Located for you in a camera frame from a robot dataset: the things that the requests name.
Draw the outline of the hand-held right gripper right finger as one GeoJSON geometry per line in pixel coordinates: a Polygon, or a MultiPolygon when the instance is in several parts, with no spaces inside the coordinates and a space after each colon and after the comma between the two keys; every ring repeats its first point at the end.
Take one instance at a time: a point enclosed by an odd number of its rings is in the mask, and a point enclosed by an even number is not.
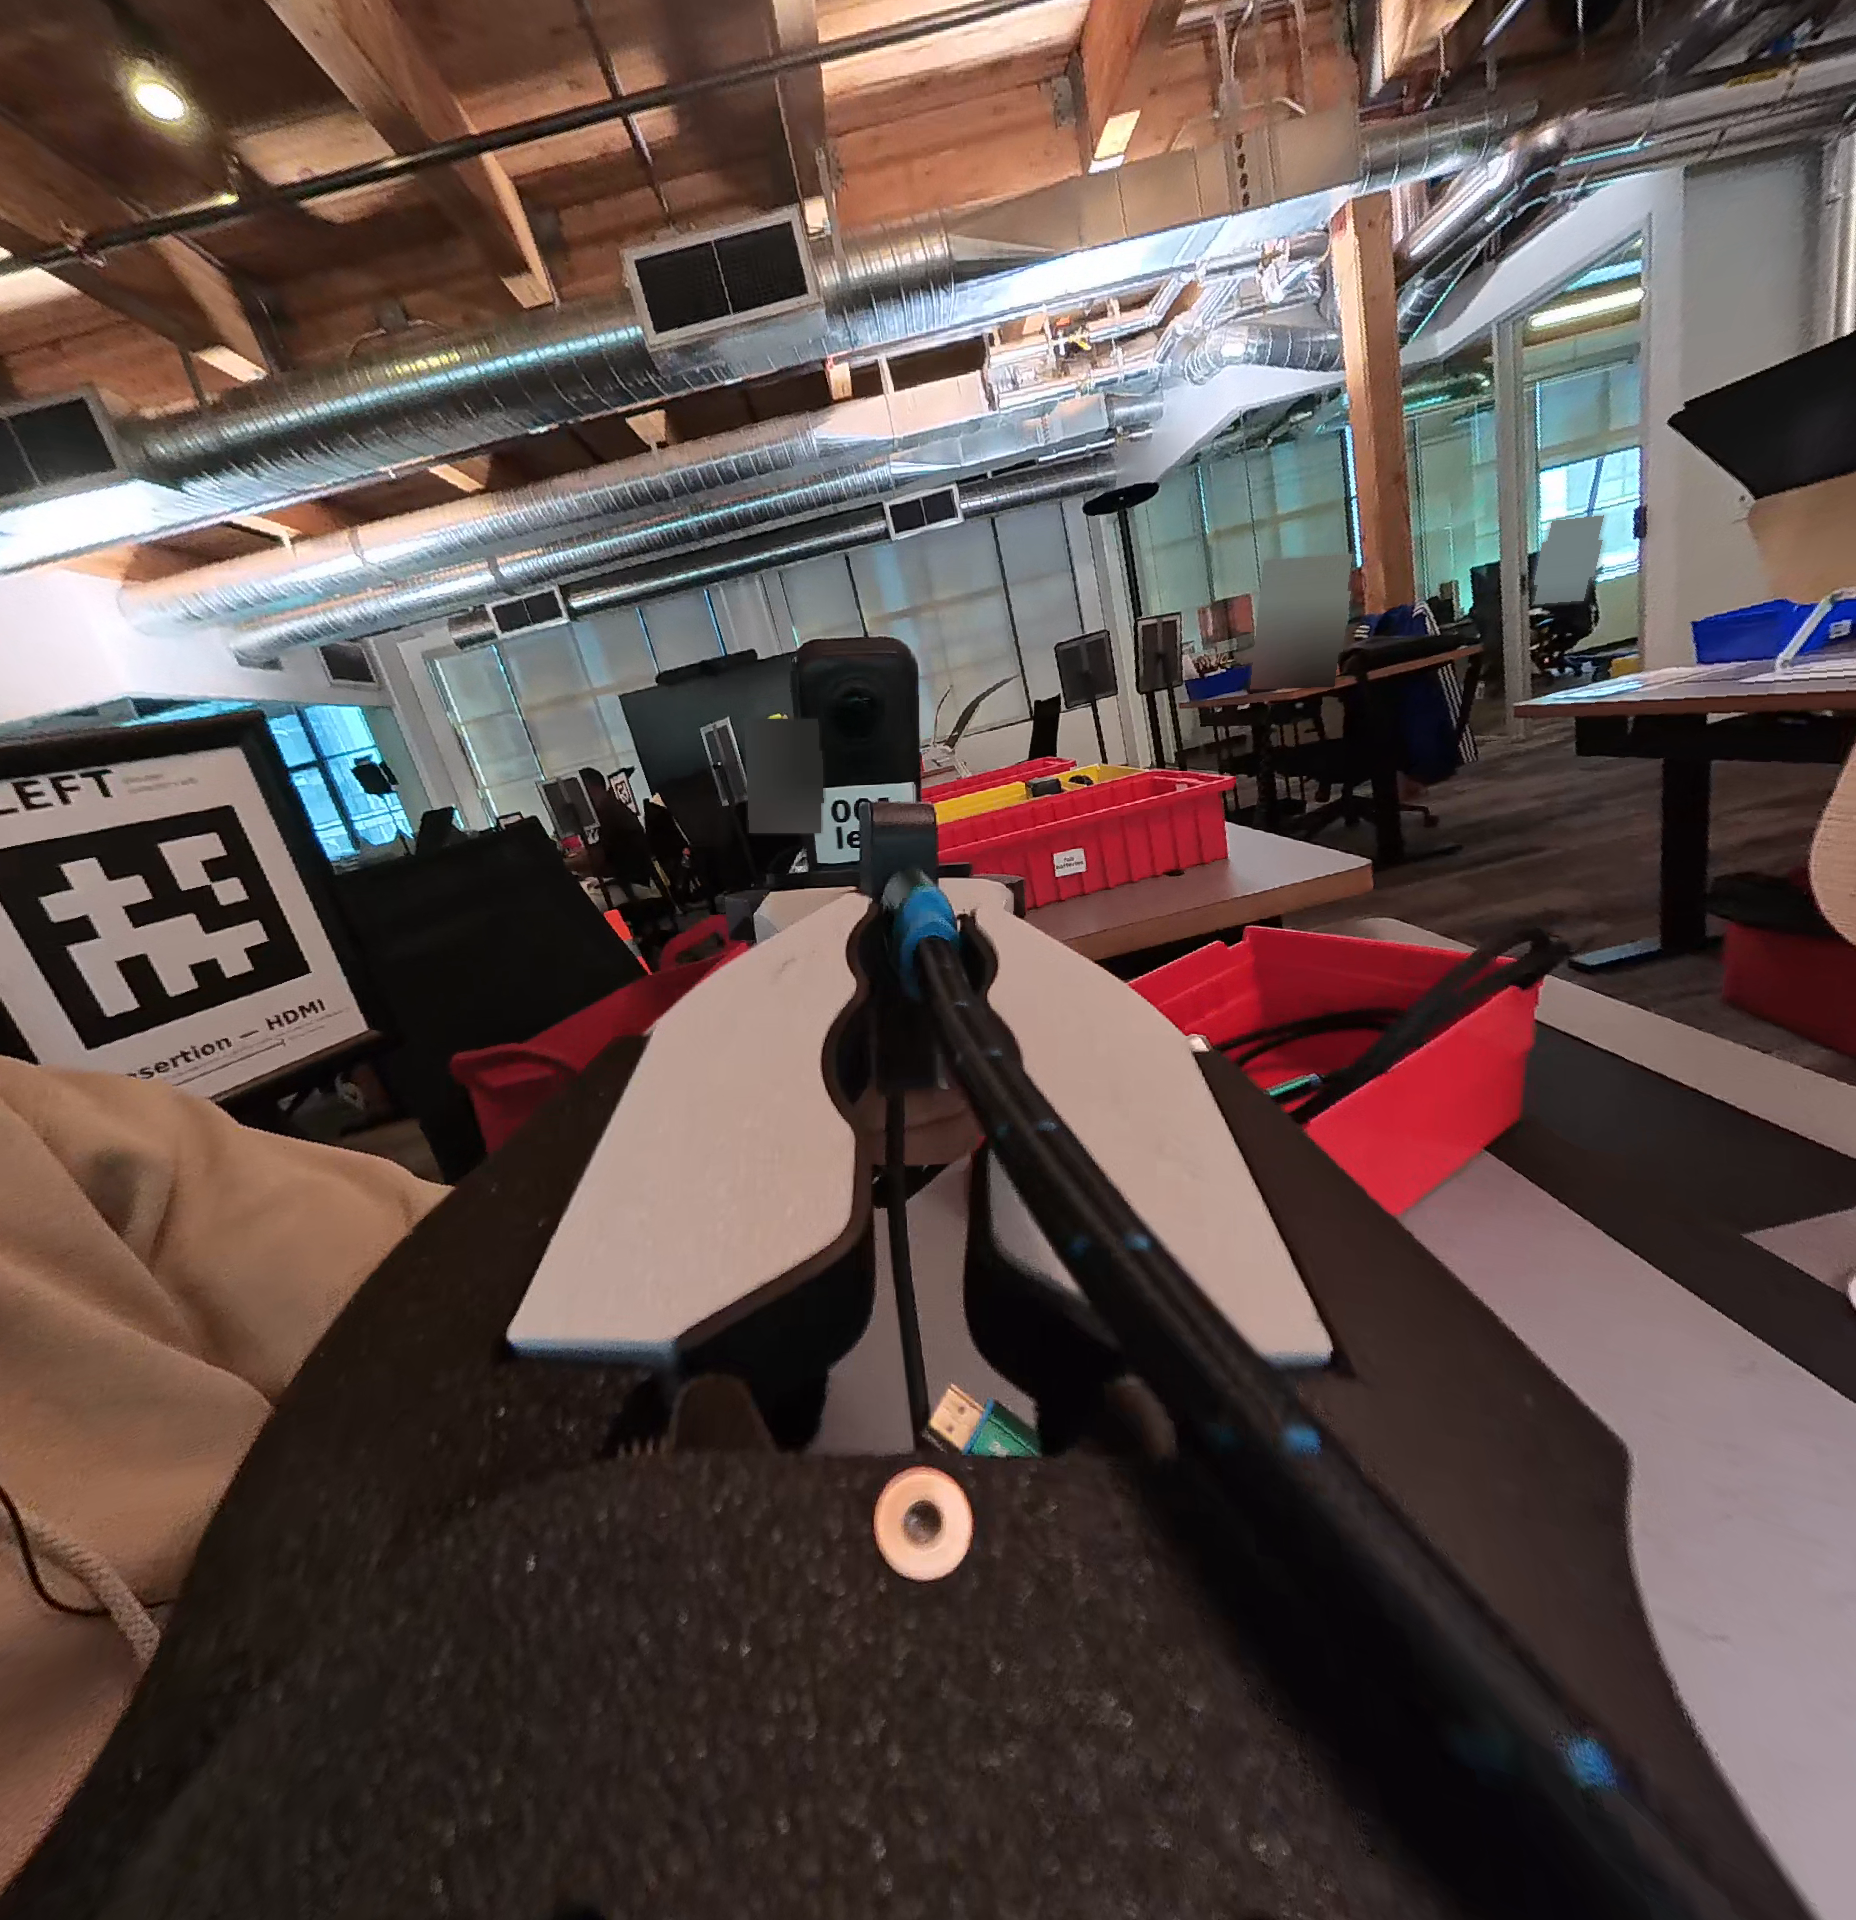
{"type": "Polygon", "coordinates": [[[1141,1222],[1265,1361],[1323,1367],[1328,1330],[1190,1036],[1026,920],[975,918],[975,932],[990,1013],[1141,1222]]]}

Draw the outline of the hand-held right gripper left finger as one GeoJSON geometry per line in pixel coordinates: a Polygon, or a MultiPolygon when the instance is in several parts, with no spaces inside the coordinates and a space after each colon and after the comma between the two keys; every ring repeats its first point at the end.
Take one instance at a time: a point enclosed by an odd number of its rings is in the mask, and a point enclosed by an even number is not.
{"type": "Polygon", "coordinates": [[[827,1048],[874,903],[830,895],[655,1024],[508,1324],[516,1356],[682,1367],[869,1219],[827,1048]]]}

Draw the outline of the small black usb hub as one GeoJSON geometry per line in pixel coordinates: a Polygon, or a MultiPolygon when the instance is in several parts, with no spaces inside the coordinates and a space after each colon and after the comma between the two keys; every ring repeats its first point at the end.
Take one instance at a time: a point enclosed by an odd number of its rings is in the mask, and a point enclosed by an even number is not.
{"type": "Polygon", "coordinates": [[[869,986],[869,1068],[883,1098],[939,1082],[939,1041],[922,998],[915,948],[950,923],[939,886],[939,823],[924,802],[863,802],[861,886],[870,902],[861,956],[869,986]]]}

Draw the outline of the red plastic divider bin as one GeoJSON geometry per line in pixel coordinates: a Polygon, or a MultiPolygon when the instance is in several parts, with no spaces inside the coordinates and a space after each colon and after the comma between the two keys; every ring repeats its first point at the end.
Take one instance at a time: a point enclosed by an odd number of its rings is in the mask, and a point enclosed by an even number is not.
{"type": "Polygon", "coordinates": [[[1475,950],[1248,929],[1135,990],[1400,1216],[1521,1118],[1541,986],[1565,955],[1539,929],[1475,950]]]}

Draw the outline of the long red labelled bin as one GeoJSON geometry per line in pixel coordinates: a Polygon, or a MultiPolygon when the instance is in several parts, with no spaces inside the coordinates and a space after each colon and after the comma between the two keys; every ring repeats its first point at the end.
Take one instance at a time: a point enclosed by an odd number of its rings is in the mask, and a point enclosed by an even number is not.
{"type": "Polygon", "coordinates": [[[1059,801],[939,824],[939,860],[1012,878],[1032,909],[1226,857],[1238,782],[1215,772],[1138,772],[1059,801]]]}

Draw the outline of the red flexible tub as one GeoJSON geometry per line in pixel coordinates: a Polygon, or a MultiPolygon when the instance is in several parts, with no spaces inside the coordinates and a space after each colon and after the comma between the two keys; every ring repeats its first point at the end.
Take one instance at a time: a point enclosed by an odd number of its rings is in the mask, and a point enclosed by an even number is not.
{"type": "Polygon", "coordinates": [[[722,918],[678,932],[658,965],[525,1041],[477,1045],[452,1056],[484,1152],[507,1145],[558,1091],[571,1088],[613,1044],[642,1038],[700,982],[738,962],[751,942],[722,918]]]}

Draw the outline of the black floor lamp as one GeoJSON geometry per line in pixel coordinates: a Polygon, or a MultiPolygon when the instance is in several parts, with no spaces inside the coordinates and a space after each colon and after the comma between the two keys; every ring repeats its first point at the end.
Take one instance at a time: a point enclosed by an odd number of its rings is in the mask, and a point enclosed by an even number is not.
{"type": "Polygon", "coordinates": [[[1153,482],[1118,485],[1085,500],[1106,623],[1122,690],[1125,738],[1135,749],[1135,763],[1148,769],[1171,763],[1162,745],[1157,698],[1138,688],[1138,623],[1152,610],[1141,587],[1135,511],[1157,494],[1153,482]]]}

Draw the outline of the wooden top office desk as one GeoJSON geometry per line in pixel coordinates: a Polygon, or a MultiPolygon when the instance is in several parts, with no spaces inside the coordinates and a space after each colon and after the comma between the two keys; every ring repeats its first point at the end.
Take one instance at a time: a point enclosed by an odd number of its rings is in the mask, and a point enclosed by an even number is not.
{"type": "MultiPolygon", "coordinates": [[[[1346,809],[1339,678],[1336,676],[1326,685],[1248,688],[1196,703],[1218,741],[1231,741],[1235,733],[1246,737],[1245,802],[1248,826],[1308,843],[1338,826],[1363,826],[1373,834],[1369,818],[1352,818],[1346,809]]],[[[1405,788],[1405,801],[1424,805],[1434,815],[1433,806],[1414,801],[1411,792],[1413,786],[1405,788]]],[[[1424,813],[1403,815],[1403,857],[1396,862],[1382,860],[1373,834],[1370,860],[1376,870],[1449,853],[1455,853],[1455,844],[1439,838],[1436,815],[1433,824],[1424,813]]]]}
{"type": "Polygon", "coordinates": [[[1718,764],[1838,766],[1856,741],[1856,653],[1810,675],[1775,663],[1640,671],[1534,696],[1515,721],[1566,721],[1578,756],[1660,764],[1657,938],[1578,952],[1583,975],[1701,955],[1708,931],[1711,779],[1718,764]]]}

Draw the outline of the black office chair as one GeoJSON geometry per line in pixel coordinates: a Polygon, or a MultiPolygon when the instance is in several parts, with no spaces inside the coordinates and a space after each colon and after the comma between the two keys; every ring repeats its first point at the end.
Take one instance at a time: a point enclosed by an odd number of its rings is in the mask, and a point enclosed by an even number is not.
{"type": "Polygon", "coordinates": [[[1477,763],[1477,645],[1444,635],[1370,635],[1342,658],[1346,809],[1369,818],[1384,862],[1403,857],[1403,815],[1434,815],[1405,801],[1477,763]]]}

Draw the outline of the person's beige hoodie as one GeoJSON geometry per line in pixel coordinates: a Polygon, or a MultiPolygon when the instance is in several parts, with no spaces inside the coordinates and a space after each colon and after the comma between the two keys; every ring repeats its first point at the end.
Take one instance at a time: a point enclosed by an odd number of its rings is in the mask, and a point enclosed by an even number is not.
{"type": "Polygon", "coordinates": [[[0,1895],[275,1406],[445,1196],[166,1086],[0,1056],[0,1895]]]}

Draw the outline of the white printed tag sign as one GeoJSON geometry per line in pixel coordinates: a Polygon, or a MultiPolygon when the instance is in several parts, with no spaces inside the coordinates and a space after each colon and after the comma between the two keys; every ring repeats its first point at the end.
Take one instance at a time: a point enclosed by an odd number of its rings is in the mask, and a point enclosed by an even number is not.
{"type": "Polygon", "coordinates": [[[0,1056],[230,1108],[382,1044],[263,712],[0,738],[0,1056]]]}

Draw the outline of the red storage bin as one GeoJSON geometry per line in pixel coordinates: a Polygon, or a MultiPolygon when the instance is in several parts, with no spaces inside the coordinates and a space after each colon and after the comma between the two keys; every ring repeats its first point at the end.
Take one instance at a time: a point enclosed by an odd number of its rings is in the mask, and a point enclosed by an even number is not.
{"type": "Polygon", "coordinates": [[[1721,876],[1708,910],[1729,929],[1724,1002],[1856,1059],[1856,948],[1815,903],[1805,867],[1721,876]]]}

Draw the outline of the blue plastic bin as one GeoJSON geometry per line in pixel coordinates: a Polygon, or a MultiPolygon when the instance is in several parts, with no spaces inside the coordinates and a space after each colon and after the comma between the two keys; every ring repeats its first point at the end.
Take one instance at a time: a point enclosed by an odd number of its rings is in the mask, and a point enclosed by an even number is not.
{"type": "MultiPolygon", "coordinates": [[[[1701,616],[1691,625],[1695,661],[1698,665],[1739,665],[1780,658],[1810,613],[1810,604],[1769,600],[1742,610],[1701,616]]],[[[1856,595],[1824,613],[1815,632],[1805,636],[1798,658],[1840,650],[1856,650],[1856,595]]]]}

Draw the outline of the silver ventilation duct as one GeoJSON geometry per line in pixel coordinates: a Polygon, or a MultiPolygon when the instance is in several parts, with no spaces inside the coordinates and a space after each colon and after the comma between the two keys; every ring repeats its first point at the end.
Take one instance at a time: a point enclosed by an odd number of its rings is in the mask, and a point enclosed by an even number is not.
{"type": "Polygon", "coordinates": [[[574,420],[975,336],[1037,308],[1095,301],[1326,227],[1351,195],[1338,185],[1149,225],[1128,211],[1114,176],[1079,180],[822,243],[819,305],[725,323],[682,347],[653,347],[629,296],[568,301],[412,350],[278,374],[181,414],[120,417],[116,428],[127,466],[162,486],[273,476],[287,494],[318,494],[574,420]]]}

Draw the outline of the wooden support post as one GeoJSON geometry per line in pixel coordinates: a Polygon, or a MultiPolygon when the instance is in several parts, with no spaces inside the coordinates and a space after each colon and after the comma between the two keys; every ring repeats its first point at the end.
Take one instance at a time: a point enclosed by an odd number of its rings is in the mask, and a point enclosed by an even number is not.
{"type": "Polygon", "coordinates": [[[1363,606],[1380,615],[1416,595],[1390,193],[1338,211],[1328,262],[1348,380],[1363,606]]]}

